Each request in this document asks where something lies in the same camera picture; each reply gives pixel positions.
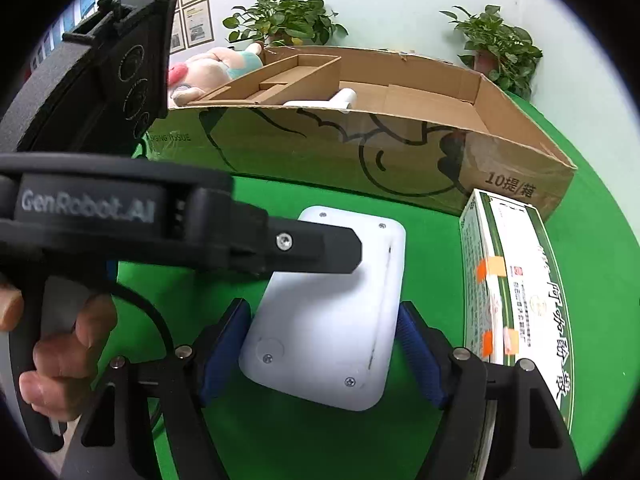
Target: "metal bolt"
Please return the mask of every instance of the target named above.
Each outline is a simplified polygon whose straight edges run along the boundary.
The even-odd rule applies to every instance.
[[[118,368],[122,368],[127,363],[127,360],[121,356],[117,355],[111,361],[109,361],[109,366],[117,370]]]
[[[471,357],[471,352],[462,346],[453,349],[453,357],[458,361],[467,361]]]
[[[293,247],[293,238],[289,233],[280,233],[276,236],[276,245],[281,251],[288,251]]]
[[[536,369],[536,365],[531,359],[520,359],[518,363],[520,364],[520,368],[522,368],[526,372],[532,372]]]
[[[191,357],[191,354],[193,354],[193,348],[189,345],[181,345],[175,349],[175,356],[178,359],[186,359],[187,357]]]

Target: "stuffed animal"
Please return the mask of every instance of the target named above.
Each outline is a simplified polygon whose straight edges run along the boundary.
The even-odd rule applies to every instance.
[[[169,107],[172,102],[184,106],[196,101],[224,83],[260,68],[261,52],[261,43],[252,43],[242,52],[217,46],[176,63],[168,73]]]

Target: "orange tape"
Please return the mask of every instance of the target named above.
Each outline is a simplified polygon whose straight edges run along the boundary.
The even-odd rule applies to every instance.
[[[476,279],[481,283],[487,276],[506,276],[507,266],[502,256],[489,256],[476,267]]]
[[[482,357],[489,357],[494,353],[494,333],[487,330],[482,334]]]
[[[504,354],[516,355],[520,351],[520,334],[513,328],[504,327]]]

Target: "green table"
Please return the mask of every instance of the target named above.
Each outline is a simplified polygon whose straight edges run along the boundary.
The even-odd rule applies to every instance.
[[[615,201],[578,151],[526,102],[514,100],[558,143],[579,170],[546,223],[568,301],[574,335],[575,416],[572,437],[580,463],[599,454],[626,411],[640,376],[640,248]],[[296,218],[311,205],[390,217],[406,229],[402,298],[453,345],[463,341],[462,257],[458,218],[377,198],[281,182],[236,179],[236,199],[272,215]],[[266,282],[220,283],[213,275],[121,264],[119,279],[149,298],[176,344],[190,343],[218,320],[230,300],[255,308]],[[125,354],[159,358],[151,322],[118,304],[118,327],[101,360]],[[238,370],[204,411],[232,480],[394,479],[415,477],[440,421],[419,395],[403,355],[394,348],[382,400],[353,413],[286,396]],[[166,437],[156,440],[165,479],[177,477]]]

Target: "hand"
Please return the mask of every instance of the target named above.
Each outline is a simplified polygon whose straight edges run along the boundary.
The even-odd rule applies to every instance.
[[[20,290],[0,285],[0,330],[14,329],[23,308]],[[110,296],[92,296],[78,314],[73,332],[38,341],[33,348],[35,371],[20,375],[24,401],[56,420],[78,418],[91,392],[98,358],[117,320]]]

